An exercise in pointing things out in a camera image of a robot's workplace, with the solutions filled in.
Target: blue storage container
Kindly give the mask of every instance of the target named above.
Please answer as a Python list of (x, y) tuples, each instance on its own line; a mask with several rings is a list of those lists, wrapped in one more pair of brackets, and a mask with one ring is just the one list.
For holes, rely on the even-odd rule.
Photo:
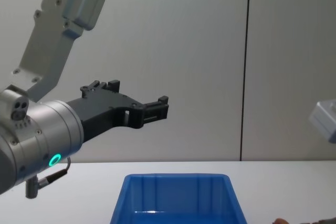
[(221, 174), (128, 175), (111, 224), (246, 224)]

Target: table surface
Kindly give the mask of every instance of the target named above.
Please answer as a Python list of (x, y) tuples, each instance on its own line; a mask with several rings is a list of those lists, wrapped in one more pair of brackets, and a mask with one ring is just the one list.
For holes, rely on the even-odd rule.
[(336, 161), (91, 163), (72, 164), (67, 176), (39, 191), (36, 199), (25, 198), (24, 184), (2, 194), (0, 223), (109, 224), (123, 179), (134, 173), (226, 174), (248, 223), (336, 217)]

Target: white wall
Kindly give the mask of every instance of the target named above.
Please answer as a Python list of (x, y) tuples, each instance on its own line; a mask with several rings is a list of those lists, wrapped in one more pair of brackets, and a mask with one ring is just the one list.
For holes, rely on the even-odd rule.
[[(41, 0), (0, 0), (0, 79), (15, 69)], [(169, 118), (114, 129), (78, 162), (238, 160), (247, 0), (107, 0), (43, 100), (80, 97), (93, 80), (121, 80), (140, 102), (170, 97)]]
[(250, 0), (243, 160), (335, 159), (308, 121), (336, 98), (336, 0)]

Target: green led ring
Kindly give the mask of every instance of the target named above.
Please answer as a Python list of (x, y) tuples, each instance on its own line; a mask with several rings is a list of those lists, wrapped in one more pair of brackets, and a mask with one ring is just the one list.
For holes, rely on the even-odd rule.
[(61, 160), (61, 158), (62, 158), (61, 154), (54, 155), (49, 161), (49, 166), (56, 165)]

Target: black vertical line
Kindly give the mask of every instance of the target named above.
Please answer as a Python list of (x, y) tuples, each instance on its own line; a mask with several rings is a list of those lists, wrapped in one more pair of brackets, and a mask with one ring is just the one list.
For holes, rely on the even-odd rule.
[(247, 0), (247, 12), (246, 12), (246, 29), (245, 29), (245, 53), (244, 53), (244, 74), (243, 74), (243, 100), (241, 103), (242, 117), (240, 126), (240, 161), (242, 161), (243, 154), (243, 128), (244, 128), (244, 102), (245, 102), (245, 78), (246, 78), (246, 53), (247, 53), (247, 34), (248, 34), (248, 15), (250, 9), (250, 0)]

